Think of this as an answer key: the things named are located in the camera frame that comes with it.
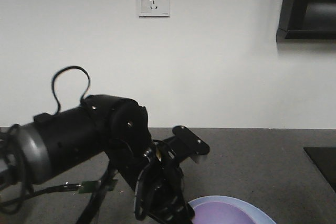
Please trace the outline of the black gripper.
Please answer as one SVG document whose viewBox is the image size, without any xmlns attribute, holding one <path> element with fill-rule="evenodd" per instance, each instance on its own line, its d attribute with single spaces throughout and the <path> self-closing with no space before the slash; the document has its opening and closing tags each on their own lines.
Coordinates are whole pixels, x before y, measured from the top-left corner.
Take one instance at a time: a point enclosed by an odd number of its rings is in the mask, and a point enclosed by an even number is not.
<svg viewBox="0 0 336 224">
<path fill-rule="evenodd" d="M 130 150 L 116 155 L 118 172 L 134 191 L 134 215 L 158 223 L 191 223 L 194 210 L 183 196 L 180 163 L 193 152 L 181 141 L 158 141 L 135 157 Z"/>
</svg>

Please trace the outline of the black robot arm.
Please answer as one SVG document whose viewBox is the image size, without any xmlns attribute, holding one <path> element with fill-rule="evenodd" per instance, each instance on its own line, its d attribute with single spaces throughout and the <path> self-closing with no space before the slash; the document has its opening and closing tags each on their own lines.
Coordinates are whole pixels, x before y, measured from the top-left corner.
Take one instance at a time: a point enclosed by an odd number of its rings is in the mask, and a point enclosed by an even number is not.
<svg viewBox="0 0 336 224">
<path fill-rule="evenodd" d="M 175 127 L 173 134 L 153 140 L 146 108 L 109 95 L 91 95 L 74 109 L 15 124 L 1 133 L 1 189 L 17 183 L 21 189 L 17 198 L 1 203 L 1 212 L 17 213 L 24 200 L 37 196 L 34 185 L 103 152 L 108 167 L 78 223 L 93 220 L 116 174 L 134 191 L 137 220 L 191 223 L 194 210 L 183 196 L 180 163 L 197 154 L 197 137 L 185 127 Z"/>
</svg>

